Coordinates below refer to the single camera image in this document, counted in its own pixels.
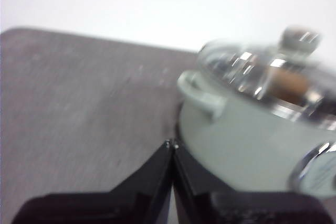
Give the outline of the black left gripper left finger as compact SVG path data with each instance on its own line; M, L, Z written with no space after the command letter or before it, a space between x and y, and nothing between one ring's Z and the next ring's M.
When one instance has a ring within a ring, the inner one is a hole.
M58 193L26 201L13 223L166 223L172 187L173 140L114 189Z

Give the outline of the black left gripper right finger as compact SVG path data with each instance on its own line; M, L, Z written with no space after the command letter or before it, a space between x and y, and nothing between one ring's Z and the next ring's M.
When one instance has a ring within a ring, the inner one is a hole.
M174 143L174 194L180 223L333 223L315 198L234 190Z

